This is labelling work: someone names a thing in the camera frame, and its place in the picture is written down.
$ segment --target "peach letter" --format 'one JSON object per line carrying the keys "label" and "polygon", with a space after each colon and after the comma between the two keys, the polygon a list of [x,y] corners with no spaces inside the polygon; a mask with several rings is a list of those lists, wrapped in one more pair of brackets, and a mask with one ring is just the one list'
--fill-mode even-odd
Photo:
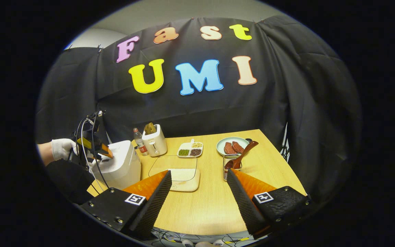
{"label": "peach letter", "polygon": [[164,83],[164,75],[163,75],[163,67],[161,64],[164,63],[163,59],[156,59],[149,62],[149,66],[153,67],[153,73],[155,75],[155,82],[151,84],[146,84],[144,82],[143,69],[144,64],[140,64],[137,66],[133,66],[129,69],[129,74],[132,75],[133,87],[135,90],[142,94],[147,94],[151,92],[155,92],[160,89]]}
{"label": "peach letter", "polygon": [[232,58],[237,63],[239,68],[239,84],[240,85],[251,85],[257,82],[257,79],[252,76],[251,66],[249,61],[251,60],[248,56],[237,56]]}
{"label": "peach letter", "polygon": [[161,44],[162,42],[165,42],[166,40],[172,40],[175,39],[179,36],[179,34],[176,33],[176,30],[174,27],[166,27],[163,28],[155,33],[155,39],[153,42],[155,44]]}
{"label": "peach letter", "polygon": [[240,24],[235,24],[235,25],[230,26],[229,28],[234,30],[234,34],[239,39],[243,39],[243,40],[252,39],[251,35],[245,34],[245,31],[249,31],[249,29],[247,27],[243,27]]}
{"label": "peach letter", "polygon": [[221,39],[222,34],[218,32],[219,28],[216,26],[203,26],[201,27],[201,36],[204,39]]}
{"label": "peach letter", "polygon": [[137,42],[140,37],[135,36],[132,39],[128,39],[124,42],[121,42],[117,45],[118,47],[118,59],[117,62],[121,62],[130,57],[130,54],[127,51],[132,51],[133,47],[135,47],[134,42]]}

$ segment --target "gloved hand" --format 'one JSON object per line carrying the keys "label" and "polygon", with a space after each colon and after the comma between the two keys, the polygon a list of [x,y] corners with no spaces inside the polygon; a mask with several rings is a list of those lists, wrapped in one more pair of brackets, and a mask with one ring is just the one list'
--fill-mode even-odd
{"label": "gloved hand", "polygon": [[78,155],[77,144],[71,139],[55,139],[51,141],[51,150],[55,161],[61,158],[67,160],[71,149]]}

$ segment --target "white cutting board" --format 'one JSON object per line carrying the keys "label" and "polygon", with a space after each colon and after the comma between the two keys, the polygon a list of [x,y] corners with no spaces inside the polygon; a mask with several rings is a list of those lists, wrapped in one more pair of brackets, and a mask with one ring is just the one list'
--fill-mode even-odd
{"label": "white cutting board", "polygon": [[201,176],[201,172],[199,169],[196,169],[196,173],[194,177],[190,180],[190,176],[188,175],[191,170],[195,169],[168,169],[171,171],[171,191],[195,191],[199,187],[199,178]]}

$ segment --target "raw meat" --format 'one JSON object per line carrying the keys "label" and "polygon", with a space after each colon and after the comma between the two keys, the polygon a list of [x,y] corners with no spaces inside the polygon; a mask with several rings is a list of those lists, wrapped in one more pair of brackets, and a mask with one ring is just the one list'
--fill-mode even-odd
{"label": "raw meat", "polygon": [[240,146],[240,144],[238,142],[232,142],[232,148],[234,149],[234,151],[236,151],[237,153],[243,153],[243,147]]}
{"label": "raw meat", "polygon": [[229,142],[225,143],[224,151],[226,154],[236,154],[236,152],[232,148],[232,145]]}

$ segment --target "water bottle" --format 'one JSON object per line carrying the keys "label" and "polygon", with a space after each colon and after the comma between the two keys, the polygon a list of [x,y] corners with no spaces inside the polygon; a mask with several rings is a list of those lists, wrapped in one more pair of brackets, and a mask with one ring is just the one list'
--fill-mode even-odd
{"label": "water bottle", "polygon": [[149,154],[149,152],[147,151],[146,146],[144,145],[142,137],[143,135],[138,131],[138,128],[133,128],[133,138],[135,139],[135,142],[138,145],[140,152],[143,154],[143,156],[146,156]]}

